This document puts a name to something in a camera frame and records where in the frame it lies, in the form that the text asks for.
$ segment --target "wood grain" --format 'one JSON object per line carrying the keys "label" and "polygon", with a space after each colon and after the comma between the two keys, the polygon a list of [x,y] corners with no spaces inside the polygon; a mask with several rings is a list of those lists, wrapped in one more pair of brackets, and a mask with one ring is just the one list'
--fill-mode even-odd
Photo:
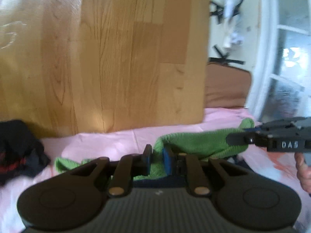
{"label": "wood grain", "polygon": [[0,120],[38,137],[200,122],[209,0],[0,0]]}

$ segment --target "clothing pile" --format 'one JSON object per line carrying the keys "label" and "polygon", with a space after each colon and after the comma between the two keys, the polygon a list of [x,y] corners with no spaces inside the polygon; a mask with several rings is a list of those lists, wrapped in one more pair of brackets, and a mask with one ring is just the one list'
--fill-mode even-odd
{"label": "clothing pile", "polygon": [[19,175],[35,177],[50,161],[23,121],[0,122],[0,186]]}

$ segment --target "black clamp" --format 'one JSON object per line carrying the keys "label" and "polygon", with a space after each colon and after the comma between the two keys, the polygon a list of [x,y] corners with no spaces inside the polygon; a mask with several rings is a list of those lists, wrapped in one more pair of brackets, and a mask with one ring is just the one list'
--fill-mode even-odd
{"label": "black clamp", "polygon": [[195,197],[208,197],[212,190],[204,172],[207,162],[199,161],[196,155],[184,152],[174,153],[170,145],[165,145],[162,151],[163,163],[167,175],[185,176],[188,192]]}
{"label": "black clamp", "polygon": [[293,117],[264,123],[255,129],[231,133],[229,145],[266,147],[268,152],[311,152],[311,117]]}
{"label": "black clamp", "polygon": [[213,48],[217,52],[218,56],[220,56],[220,58],[209,58],[209,62],[216,62],[216,63],[219,63],[221,65],[227,65],[227,66],[228,66],[228,63],[236,63],[236,64],[244,65],[244,63],[245,63],[244,61],[227,59],[230,54],[228,52],[226,54],[223,54],[218,49],[217,45],[214,45]]}
{"label": "black clamp", "polygon": [[[244,0],[240,0],[240,2],[234,7],[234,10],[233,10],[233,14],[232,14],[232,17],[240,14],[240,7],[242,5]],[[211,4],[215,5],[216,6],[216,9],[215,11],[212,11],[210,13],[210,16],[217,16],[217,21],[218,21],[218,24],[221,24],[222,21],[223,21],[223,18],[224,18],[224,6],[221,6],[219,5],[218,3],[214,2],[214,1],[210,1]]]}
{"label": "black clamp", "polygon": [[19,197],[18,213],[25,226],[44,231],[65,231],[83,225],[109,199],[130,194],[133,177],[150,173],[151,153],[152,147],[147,145],[142,155],[125,155],[118,162],[100,157],[42,181]]}

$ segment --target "window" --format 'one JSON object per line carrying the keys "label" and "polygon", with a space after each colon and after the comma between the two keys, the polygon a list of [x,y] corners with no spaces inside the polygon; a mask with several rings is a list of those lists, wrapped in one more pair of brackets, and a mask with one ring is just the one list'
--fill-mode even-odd
{"label": "window", "polygon": [[266,2],[270,6],[266,58],[251,112],[262,122],[311,116],[310,0]]}

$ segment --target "human hand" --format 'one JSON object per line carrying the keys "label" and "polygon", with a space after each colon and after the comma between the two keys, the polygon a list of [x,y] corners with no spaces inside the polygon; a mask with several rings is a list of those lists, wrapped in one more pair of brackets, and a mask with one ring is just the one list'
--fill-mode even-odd
{"label": "human hand", "polygon": [[295,153],[297,178],[300,180],[301,187],[308,193],[311,193],[311,167],[304,162],[302,153]]}

